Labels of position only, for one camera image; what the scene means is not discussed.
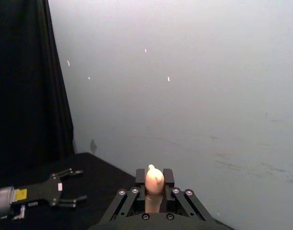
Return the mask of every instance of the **silver cylinder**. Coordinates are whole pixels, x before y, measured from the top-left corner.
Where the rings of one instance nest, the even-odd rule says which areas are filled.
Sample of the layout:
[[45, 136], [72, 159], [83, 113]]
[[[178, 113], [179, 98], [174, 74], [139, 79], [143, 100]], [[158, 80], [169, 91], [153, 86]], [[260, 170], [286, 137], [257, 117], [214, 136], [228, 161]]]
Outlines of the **silver cylinder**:
[[0, 188], [0, 217], [10, 213], [14, 187]]

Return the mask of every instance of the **bolt head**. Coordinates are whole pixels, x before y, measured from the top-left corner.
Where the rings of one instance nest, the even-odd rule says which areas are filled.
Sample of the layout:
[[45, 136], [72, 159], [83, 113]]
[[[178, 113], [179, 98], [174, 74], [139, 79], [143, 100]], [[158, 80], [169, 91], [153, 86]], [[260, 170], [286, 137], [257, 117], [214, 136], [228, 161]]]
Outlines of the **bolt head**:
[[150, 218], [150, 215], [148, 215], [147, 213], [144, 213], [143, 215], [142, 215], [142, 219], [143, 220], [148, 220]]
[[191, 190], [187, 190], [187, 191], [186, 191], [186, 194], [187, 194], [188, 196], [190, 196], [190, 195], [193, 194], [193, 192], [192, 192]]
[[174, 220], [174, 215], [171, 214], [171, 213], [168, 213], [168, 214], [166, 215], [166, 218], [167, 218], [168, 220]]
[[173, 188], [172, 192], [173, 193], [179, 193], [179, 189], [178, 188]]
[[133, 188], [131, 191], [132, 191], [133, 193], [137, 193], [139, 190], [138, 190], [137, 188]]
[[125, 192], [125, 190], [119, 190], [119, 192], [118, 192], [120, 195], [124, 195], [126, 192]]

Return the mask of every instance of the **yellow label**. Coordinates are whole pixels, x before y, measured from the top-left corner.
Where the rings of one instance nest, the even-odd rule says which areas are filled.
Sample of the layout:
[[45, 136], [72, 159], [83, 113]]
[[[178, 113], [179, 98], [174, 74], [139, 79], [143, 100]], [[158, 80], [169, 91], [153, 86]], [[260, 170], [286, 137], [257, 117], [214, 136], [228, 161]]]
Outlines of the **yellow label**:
[[25, 200], [27, 198], [27, 189], [18, 190], [16, 192], [16, 200]]

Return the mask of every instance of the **beige toy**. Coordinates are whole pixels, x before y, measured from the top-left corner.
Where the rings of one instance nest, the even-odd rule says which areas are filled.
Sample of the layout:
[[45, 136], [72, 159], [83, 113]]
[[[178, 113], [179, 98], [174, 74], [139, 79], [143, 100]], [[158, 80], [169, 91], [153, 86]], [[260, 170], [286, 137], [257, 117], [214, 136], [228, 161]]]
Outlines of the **beige toy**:
[[164, 175], [152, 164], [148, 166], [148, 171], [145, 177], [145, 189], [145, 212], [159, 212], [164, 190]]

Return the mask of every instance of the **black curtain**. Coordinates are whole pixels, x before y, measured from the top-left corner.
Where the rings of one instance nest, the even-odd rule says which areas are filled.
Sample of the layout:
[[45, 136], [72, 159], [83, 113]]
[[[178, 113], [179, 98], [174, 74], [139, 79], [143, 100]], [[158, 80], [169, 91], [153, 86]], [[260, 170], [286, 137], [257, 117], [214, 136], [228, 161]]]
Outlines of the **black curtain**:
[[0, 0], [0, 177], [74, 154], [47, 0]]

